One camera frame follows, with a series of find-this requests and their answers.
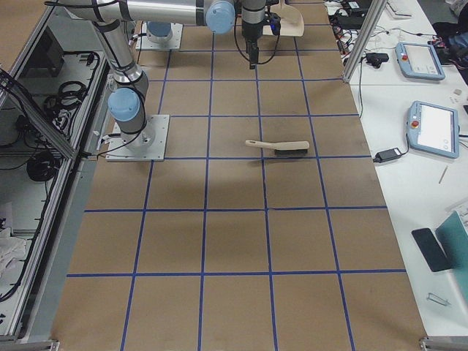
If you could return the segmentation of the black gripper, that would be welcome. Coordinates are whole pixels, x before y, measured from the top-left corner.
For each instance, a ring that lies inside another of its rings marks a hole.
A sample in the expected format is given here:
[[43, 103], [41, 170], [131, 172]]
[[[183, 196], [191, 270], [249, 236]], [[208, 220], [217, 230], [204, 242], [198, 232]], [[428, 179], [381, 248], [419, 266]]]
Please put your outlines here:
[[259, 58], [259, 50], [257, 41], [263, 35], [263, 26], [269, 26], [272, 30], [274, 36], [276, 36], [275, 46], [273, 49], [273, 53], [271, 57], [266, 60], [266, 62], [270, 62], [276, 55], [277, 48], [279, 45], [279, 38], [281, 34], [281, 24], [280, 22], [261, 22], [261, 23], [248, 23], [246, 21], [242, 22], [242, 36], [244, 37], [246, 43], [246, 55], [248, 57], [249, 68], [255, 69], [258, 64]]

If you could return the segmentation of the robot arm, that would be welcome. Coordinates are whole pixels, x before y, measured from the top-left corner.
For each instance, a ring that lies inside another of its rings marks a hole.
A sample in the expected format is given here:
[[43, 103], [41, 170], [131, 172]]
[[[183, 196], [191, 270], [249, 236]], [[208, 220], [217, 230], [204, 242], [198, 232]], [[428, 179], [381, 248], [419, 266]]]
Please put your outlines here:
[[146, 36], [153, 43], [163, 43], [173, 37], [172, 23], [149, 21], [146, 23]]
[[45, 5], [63, 7], [94, 26], [118, 86], [108, 106], [119, 103], [124, 108], [113, 117], [126, 144], [145, 140], [148, 78], [132, 55], [121, 22], [193, 24], [225, 34], [240, 21], [250, 68], [260, 64], [257, 42], [264, 27], [277, 37], [282, 33], [282, 19], [271, 10], [274, 1], [46, 1]]

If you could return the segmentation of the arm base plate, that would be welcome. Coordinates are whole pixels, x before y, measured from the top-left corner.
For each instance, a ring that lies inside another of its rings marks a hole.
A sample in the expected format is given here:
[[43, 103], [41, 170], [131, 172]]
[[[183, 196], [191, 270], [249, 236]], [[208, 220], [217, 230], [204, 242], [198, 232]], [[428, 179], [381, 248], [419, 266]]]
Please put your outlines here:
[[105, 154], [109, 162], [162, 162], [165, 160], [169, 115], [147, 115], [145, 129], [133, 140], [134, 136], [121, 134], [115, 122], [113, 133], [118, 137], [110, 140], [110, 152]]
[[179, 50], [183, 25], [179, 23], [142, 22], [141, 36], [135, 49], [138, 51]]

